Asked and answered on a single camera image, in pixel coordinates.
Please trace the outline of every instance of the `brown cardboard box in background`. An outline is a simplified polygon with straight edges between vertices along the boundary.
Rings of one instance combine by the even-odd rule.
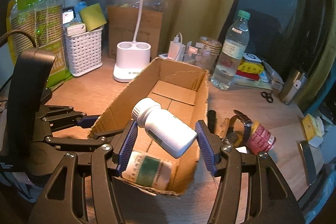
[[[107,6],[109,17],[109,58],[115,58],[117,44],[123,41],[132,41],[137,25],[138,12],[136,8],[121,8]],[[162,13],[150,10],[142,11],[138,42],[147,42],[152,46],[151,58],[158,54],[161,32]]]
[[[207,122],[208,71],[171,60],[154,59],[95,122],[90,134],[124,128],[131,119],[133,107],[150,97],[182,122],[195,128],[198,120]],[[200,150],[197,141],[179,159],[174,159],[155,143],[143,128],[138,128],[134,151],[169,161],[173,165],[166,191],[143,187],[122,178],[125,183],[155,194],[182,195],[193,181]]]

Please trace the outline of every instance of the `ribbed rubber pad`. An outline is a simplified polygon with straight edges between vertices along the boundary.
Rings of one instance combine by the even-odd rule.
[[[215,165],[215,153],[212,150],[208,138],[206,137],[199,122],[196,122],[195,131],[197,133],[197,141],[199,148],[201,149],[205,166],[207,167],[207,170],[211,173],[211,175],[214,176],[217,171]]]
[[[121,148],[120,153],[119,153],[117,171],[120,174],[124,172],[127,168],[128,161],[133,151],[135,141],[137,140],[137,136],[138,136],[138,124],[134,122],[125,139],[124,145]]]

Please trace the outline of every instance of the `tabletop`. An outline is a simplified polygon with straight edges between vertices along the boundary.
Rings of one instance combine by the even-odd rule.
[[[114,62],[115,60],[104,57],[101,68],[64,83],[55,90],[48,105],[73,106],[76,111],[83,111],[88,115],[102,113],[126,87],[126,84],[113,80]],[[260,89],[253,88],[222,91],[209,84],[209,109],[214,109],[217,113],[216,132],[220,131],[219,126],[224,118],[234,115],[234,109],[243,112],[253,121],[259,121],[277,138],[271,157],[295,197],[299,199],[308,189],[297,145],[298,141],[305,139],[301,125],[303,115],[295,104],[286,106],[277,98],[269,104],[261,97],[260,92]],[[82,128],[69,128],[54,133],[54,136],[85,139],[88,131]],[[314,148],[312,148],[312,153],[318,172],[323,165],[322,155],[318,149]],[[86,182],[88,215],[89,220],[94,223],[90,178],[87,178]],[[216,197],[219,178],[213,178],[206,170],[203,160],[200,159],[194,182],[179,198],[151,196],[118,180],[115,180],[115,184],[117,199],[128,224],[204,224],[209,218]],[[245,217],[247,188],[247,175],[243,174],[241,201],[236,223],[243,222]]]

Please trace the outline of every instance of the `bottle cap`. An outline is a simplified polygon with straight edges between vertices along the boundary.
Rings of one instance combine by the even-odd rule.
[[[144,128],[146,118],[149,114],[149,110],[153,107],[160,107],[161,105],[151,98],[144,98],[140,100],[132,110],[132,118],[138,123],[140,128]]]
[[[251,17],[251,14],[248,13],[248,12],[246,12],[246,11],[239,10],[239,11],[238,11],[238,16],[239,16],[239,17],[242,17],[242,18],[245,18],[245,19],[247,19],[247,20],[249,20],[250,17]]]

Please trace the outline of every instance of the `screw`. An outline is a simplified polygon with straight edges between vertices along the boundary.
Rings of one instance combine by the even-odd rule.
[[[230,152],[232,150],[232,145],[229,144],[223,144],[222,149],[226,152]]]
[[[112,146],[110,144],[103,144],[101,146],[101,149],[104,150],[104,151],[108,151],[112,148]]]
[[[66,153],[66,155],[67,155],[68,158],[73,158],[75,156],[75,153],[68,152],[68,153]]]
[[[263,158],[263,159],[265,159],[265,158],[268,157],[267,152],[264,152],[264,151],[259,152],[258,155],[259,155],[259,157],[261,157],[261,158]]]

